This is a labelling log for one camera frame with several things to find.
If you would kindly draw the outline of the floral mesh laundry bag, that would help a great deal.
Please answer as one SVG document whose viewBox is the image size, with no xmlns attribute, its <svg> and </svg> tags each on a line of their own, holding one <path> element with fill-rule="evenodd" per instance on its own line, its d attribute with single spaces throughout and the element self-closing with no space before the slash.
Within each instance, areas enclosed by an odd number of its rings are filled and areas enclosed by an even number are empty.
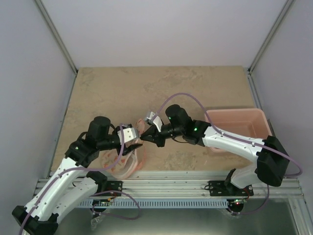
<svg viewBox="0 0 313 235">
<path fill-rule="evenodd" d="M 122 156 L 121 160 L 107 172 L 118 180 L 124 180 L 131 176 L 135 171 L 140 170 L 146 161 L 146 148 L 143 141 L 139 139 L 142 146 L 132 153 Z M 103 168 L 113 164 L 117 158 L 118 153 L 116 150 L 107 150 L 100 152 L 100 164 Z"/>
</svg>

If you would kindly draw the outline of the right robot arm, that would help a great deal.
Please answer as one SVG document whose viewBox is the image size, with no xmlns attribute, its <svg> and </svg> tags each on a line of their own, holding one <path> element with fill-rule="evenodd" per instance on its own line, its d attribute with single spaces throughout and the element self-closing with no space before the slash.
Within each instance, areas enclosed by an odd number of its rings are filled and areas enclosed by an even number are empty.
<svg viewBox="0 0 313 235">
<path fill-rule="evenodd" d="M 276 137 L 260 139 L 230 133 L 209 122 L 192 119 L 177 104 L 169 106 L 165 114 L 170 121 L 168 124 L 153 112 L 147 115 L 145 121 L 150 127 L 141 134 L 141 140 L 164 147 L 167 139 L 182 137 L 189 144 L 220 148 L 249 160 L 249 166 L 234 168 L 228 173 L 224 189 L 229 195 L 236 195 L 247 186 L 260 182 L 272 187 L 281 186 L 290 161 Z"/>
</svg>

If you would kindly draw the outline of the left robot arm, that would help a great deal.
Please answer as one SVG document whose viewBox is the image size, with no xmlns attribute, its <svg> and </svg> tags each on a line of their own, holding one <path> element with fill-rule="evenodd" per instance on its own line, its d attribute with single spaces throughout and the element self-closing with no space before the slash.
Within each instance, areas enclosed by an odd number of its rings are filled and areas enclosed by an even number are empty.
<svg viewBox="0 0 313 235">
<path fill-rule="evenodd" d="M 12 215 L 20 226 L 21 235 L 53 235 L 63 218 L 90 196 L 121 195 L 118 186 L 110 187 L 103 171 L 117 165 L 122 156 L 140 147 L 139 131 L 132 125 L 114 128 L 111 121 L 95 117 L 76 141 L 70 144 L 60 165 L 41 191 L 25 206 L 16 206 Z M 116 150 L 117 159 L 103 169 L 90 169 L 89 165 L 104 150 Z"/>
</svg>

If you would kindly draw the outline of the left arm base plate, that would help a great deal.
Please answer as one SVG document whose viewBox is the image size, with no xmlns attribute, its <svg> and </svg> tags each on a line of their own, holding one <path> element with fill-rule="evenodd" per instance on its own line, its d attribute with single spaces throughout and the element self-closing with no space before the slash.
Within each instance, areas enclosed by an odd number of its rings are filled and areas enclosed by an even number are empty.
<svg viewBox="0 0 313 235">
<path fill-rule="evenodd" d="M 107 181 L 98 187 L 96 196 L 119 197 L 123 189 L 122 181 Z"/>
</svg>

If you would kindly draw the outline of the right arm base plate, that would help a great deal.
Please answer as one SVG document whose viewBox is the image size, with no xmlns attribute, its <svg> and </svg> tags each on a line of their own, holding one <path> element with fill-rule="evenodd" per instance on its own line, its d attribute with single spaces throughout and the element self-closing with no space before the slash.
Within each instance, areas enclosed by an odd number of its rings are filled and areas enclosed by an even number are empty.
<svg viewBox="0 0 313 235">
<path fill-rule="evenodd" d="M 208 184 L 204 187 L 208 190 L 210 196 L 253 196 L 252 185 L 246 186 L 245 188 L 237 188 L 231 183 L 225 184 L 224 181 L 208 181 Z"/>
</svg>

